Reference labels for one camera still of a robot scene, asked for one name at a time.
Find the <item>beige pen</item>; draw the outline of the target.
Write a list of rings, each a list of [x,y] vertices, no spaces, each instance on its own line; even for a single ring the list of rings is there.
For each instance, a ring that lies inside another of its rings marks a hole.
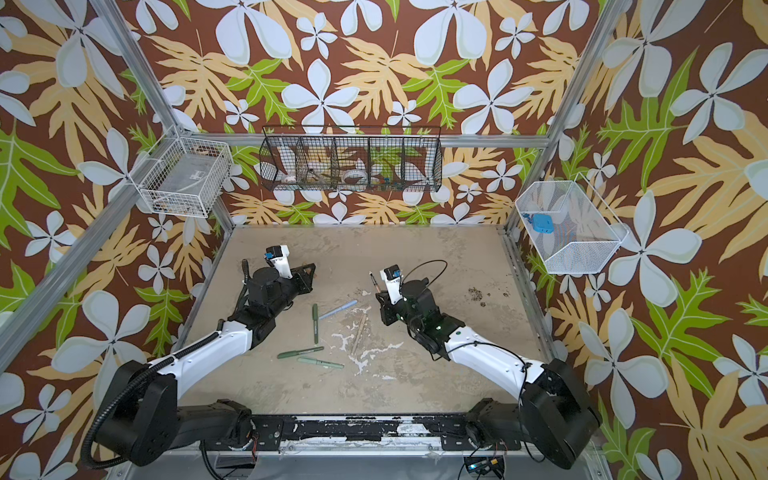
[[[353,339],[354,341],[352,342],[352,347],[349,352],[350,357],[354,358],[355,356],[356,350],[358,348],[358,345],[360,344],[361,337],[365,329],[365,326],[367,324],[367,321],[368,321],[368,315],[364,315],[355,332],[354,339]]]

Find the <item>brown pen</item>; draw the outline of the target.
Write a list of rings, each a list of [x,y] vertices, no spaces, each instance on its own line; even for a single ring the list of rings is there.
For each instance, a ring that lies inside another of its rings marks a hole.
[[[374,289],[375,289],[375,291],[376,291],[376,294],[380,294],[380,293],[381,293],[381,289],[380,289],[380,286],[379,286],[379,284],[378,284],[378,282],[377,282],[376,278],[374,277],[373,273],[372,273],[372,272],[370,272],[370,271],[369,271],[369,277],[370,277],[370,279],[371,279],[371,282],[372,282],[372,284],[373,284],[373,287],[374,287]]]

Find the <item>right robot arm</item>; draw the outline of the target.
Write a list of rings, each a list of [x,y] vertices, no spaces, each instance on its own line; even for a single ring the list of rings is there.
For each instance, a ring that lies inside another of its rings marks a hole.
[[[432,359],[467,367],[512,396],[510,403],[484,398],[466,413],[473,446],[534,447],[539,460],[562,469],[575,464],[601,420],[569,365],[530,359],[482,337],[440,310],[425,279],[394,279],[375,298],[384,325],[404,324]]]

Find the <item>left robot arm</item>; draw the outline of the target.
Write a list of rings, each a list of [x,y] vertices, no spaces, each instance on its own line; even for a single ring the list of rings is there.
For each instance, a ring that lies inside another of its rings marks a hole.
[[[148,363],[129,361],[115,373],[83,437],[81,464],[93,470],[124,462],[146,466],[168,450],[199,443],[240,447],[252,436],[251,410],[233,400],[181,407],[179,399],[208,374],[260,345],[277,316],[312,290],[316,266],[245,272],[232,315],[200,340]]]

